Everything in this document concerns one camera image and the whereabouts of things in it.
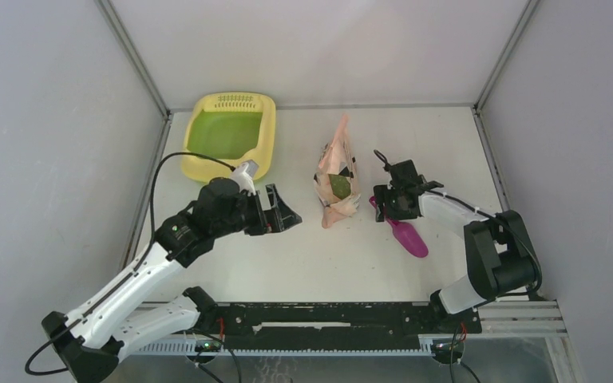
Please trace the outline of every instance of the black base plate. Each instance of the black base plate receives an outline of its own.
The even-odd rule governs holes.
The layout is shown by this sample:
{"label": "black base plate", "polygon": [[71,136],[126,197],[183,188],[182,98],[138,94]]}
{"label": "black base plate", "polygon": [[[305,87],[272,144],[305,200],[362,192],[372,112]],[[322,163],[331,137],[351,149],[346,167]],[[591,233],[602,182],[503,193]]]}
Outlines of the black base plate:
{"label": "black base plate", "polygon": [[[413,302],[218,303],[216,317],[232,349],[416,349],[418,334],[452,335],[461,323],[471,334],[482,331],[478,313],[469,310],[439,322],[426,304]],[[206,330],[218,334],[219,321]]]}

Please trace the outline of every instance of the red wire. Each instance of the red wire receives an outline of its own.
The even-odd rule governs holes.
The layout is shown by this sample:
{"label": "red wire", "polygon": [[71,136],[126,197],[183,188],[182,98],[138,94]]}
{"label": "red wire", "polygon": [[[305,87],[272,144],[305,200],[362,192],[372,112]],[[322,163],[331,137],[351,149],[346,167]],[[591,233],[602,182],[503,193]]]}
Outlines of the red wire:
{"label": "red wire", "polygon": [[219,339],[224,340],[224,318],[217,319],[219,322]]}
{"label": "red wire", "polygon": [[463,342],[466,340],[466,334],[468,334],[469,332],[466,330],[466,326],[464,325],[464,323],[461,323],[461,340],[459,342]]}

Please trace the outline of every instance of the green object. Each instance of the green object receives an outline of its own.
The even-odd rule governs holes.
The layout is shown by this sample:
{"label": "green object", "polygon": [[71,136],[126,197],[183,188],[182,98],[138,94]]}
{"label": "green object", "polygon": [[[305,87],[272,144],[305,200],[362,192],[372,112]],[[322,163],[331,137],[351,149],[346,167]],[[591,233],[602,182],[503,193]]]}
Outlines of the green object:
{"label": "green object", "polygon": [[187,149],[237,160],[257,146],[261,112],[201,112],[192,124]]}
{"label": "green object", "polygon": [[337,174],[328,174],[328,178],[330,178],[332,194],[335,197],[339,199],[345,199],[346,197],[351,195],[351,184],[349,183],[348,178]]}

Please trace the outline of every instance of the metal frame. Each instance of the metal frame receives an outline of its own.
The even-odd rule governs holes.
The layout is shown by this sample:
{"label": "metal frame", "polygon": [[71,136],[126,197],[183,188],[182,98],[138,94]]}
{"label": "metal frame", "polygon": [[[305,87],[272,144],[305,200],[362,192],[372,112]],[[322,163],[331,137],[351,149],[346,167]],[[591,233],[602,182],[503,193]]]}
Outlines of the metal frame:
{"label": "metal frame", "polygon": [[121,18],[118,16],[116,12],[116,8],[112,4],[111,0],[95,0],[97,7],[100,9],[100,12],[105,17],[105,20],[112,28],[114,35],[116,36],[119,45],[124,50],[125,54],[128,56],[128,60],[132,67],[137,72],[137,75],[140,77],[144,86],[147,88],[147,92],[149,96],[156,104],[156,107],[159,109],[159,112],[163,118],[168,118],[170,115],[170,111],[168,110],[168,106],[165,104],[163,97],[160,95],[152,76],[149,74],[147,67],[144,65],[142,61],[142,57],[137,52],[137,48],[135,48],[135,44],[132,43],[130,39],[130,35],[128,35],[128,31],[126,30]]}
{"label": "metal frame", "polygon": [[523,36],[524,31],[528,28],[528,24],[532,15],[535,13],[537,6],[541,3],[541,0],[528,0],[528,3],[525,5],[523,9],[523,13],[520,15],[518,22],[516,23],[516,27],[513,29],[511,33],[511,37],[508,38],[504,49],[502,50],[499,58],[497,59],[497,63],[495,64],[494,69],[490,73],[488,80],[485,82],[485,86],[481,91],[480,96],[478,96],[478,100],[476,104],[473,106],[475,110],[480,113],[487,102],[490,94],[492,93],[492,89],[494,88],[497,80],[501,76],[502,70],[506,66],[508,59],[511,58],[513,54],[513,50],[516,48],[518,43],[520,42],[520,38]]}
{"label": "metal frame", "polygon": [[[149,310],[159,305],[142,305],[139,310]],[[571,360],[568,351],[568,332],[565,329],[562,315],[556,302],[493,302],[477,310],[481,317],[481,334],[469,334],[471,339],[494,338],[545,338],[547,343],[555,347],[549,348],[549,353],[555,357],[552,361],[556,374],[572,373],[572,368],[566,361]],[[313,356],[433,356],[430,346],[450,339],[452,334],[423,334],[417,336],[415,349],[380,349],[367,351],[332,351],[332,350],[253,350],[234,349],[236,355],[256,357],[313,357]],[[196,355],[197,344],[206,342],[206,337],[193,334],[175,334],[153,342],[138,351],[137,355],[176,356]]]}
{"label": "metal frame", "polygon": [[123,259],[121,260],[119,271],[123,270],[128,263],[135,258],[135,254],[137,253],[137,244],[140,241],[140,234],[142,232],[142,227],[144,226],[144,221],[147,219],[147,206],[149,202],[149,192],[151,190],[151,180],[156,172],[156,166],[158,165],[161,157],[163,157],[165,144],[168,141],[168,134],[170,133],[171,123],[172,114],[168,115],[168,117],[164,119],[163,126],[160,129],[158,140],[156,141],[156,147],[154,149],[154,153],[152,154],[152,160],[149,164],[149,174],[147,175],[147,179],[144,180],[142,192],[140,193],[141,202],[138,205],[137,210],[135,211],[135,216],[132,220],[132,229],[129,235],[128,248],[126,249]]}
{"label": "metal frame", "polygon": [[[119,45],[126,53],[140,80],[152,98],[154,104],[159,110],[159,113],[164,118],[164,124],[161,127],[156,148],[152,157],[149,168],[149,177],[144,183],[141,194],[141,203],[136,210],[135,219],[133,220],[132,230],[130,234],[129,247],[122,259],[122,266],[134,256],[137,242],[140,238],[141,228],[146,217],[146,207],[148,202],[148,193],[150,190],[150,180],[162,157],[166,139],[168,137],[170,124],[172,122],[172,114],[174,112],[188,111],[189,109],[170,110],[165,104],[156,84],[154,83],[146,65],[142,61],[140,54],[130,38],[121,18],[117,14],[116,8],[111,0],[96,0],[100,12],[105,17],[107,23],[111,27],[116,36]],[[360,109],[360,108],[416,108],[416,107],[437,107],[437,106],[469,106],[473,113],[473,119],[476,124],[484,153],[488,161],[488,166],[492,174],[492,180],[495,184],[497,196],[503,209],[509,209],[509,201],[505,188],[505,183],[502,180],[500,168],[498,166],[496,156],[492,151],[487,128],[484,126],[481,118],[481,111],[487,102],[489,96],[494,89],[497,80],[501,76],[504,67],[512,56],[514,49],[520,42],[524,31],[528,27],[528,23],[535,13],[540,0],[528,0],[512,35],[508,39],[504,49],[497,59],[495,67],[488,76],[488,80],[484,84],[484,88],[474,105],[468,104],[399,104],[399,105],[301,105],[292,107],[278,107],[278,109]],[[138,310],[148,310],[159,304],[145,303]],[[470,334],[471,338],[544,338],[547,343],[549,355],[551,355],[553,368],[556,372],[556,377],[559,383],[582,383],[583,378],[579,373],[579,367],[568,338],[568,332],[565,328],[562,315],[556,302],[494,302],[479,309],[481,317],[481,325],[483,326],[482,334]],[[430,356],[430,346],[434,342],[440,342],[441,339],[450,338],[449,334],[425,334],[417,337],[417,348],[408,350],[371,350],[366,352],[345,352],[345,351],[330,351],[328,356]],[[172,335],[169,338],[161,339],[144,347],[138,354],[141,355],[182,355],[194,354],[196,342],[202,341],[203,338],[196,338],[194,335]],[[272,350],[256,351],[256,350],[235,350],[239,356],[320,356],[325,353],[316,350],[307,351],[292,351],[292,350]]]}

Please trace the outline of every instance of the white table surface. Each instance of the white table surface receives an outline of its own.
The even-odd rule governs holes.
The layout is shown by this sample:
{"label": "white table surface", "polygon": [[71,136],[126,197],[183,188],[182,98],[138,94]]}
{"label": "white table surface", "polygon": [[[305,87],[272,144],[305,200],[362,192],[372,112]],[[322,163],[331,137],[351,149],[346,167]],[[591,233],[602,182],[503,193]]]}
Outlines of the white table surface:
{"label": "white table surface", "polygon": [[[322,207],[313,175],[322,146],[332,139],[343,109],[279,110],[274,158],[256,184],[276,184],[303,223],[275,235],[229,235],[184,273],[154,291],[148,301],[167,302],[190,286],[202,286],[218,302],[426,301],[466,273],[461,238],[420,218],[409,221],[429,247],[418,259],[394,239],[387,223],[374,221],[367,199],[389,176],[374,156],[413,159],[427,180],[454,195],[499,211],[500,204],[469,108],[350,109],[349,130],[363,190],[358,213],[321,227]],[[182,149],[191,113],[176,113],[164,154]],[[196,199],[201,184],[184,176],[180,158],[161,169],[156,184],[157,227]],[[140,248],[148,242],[148,223]]]}

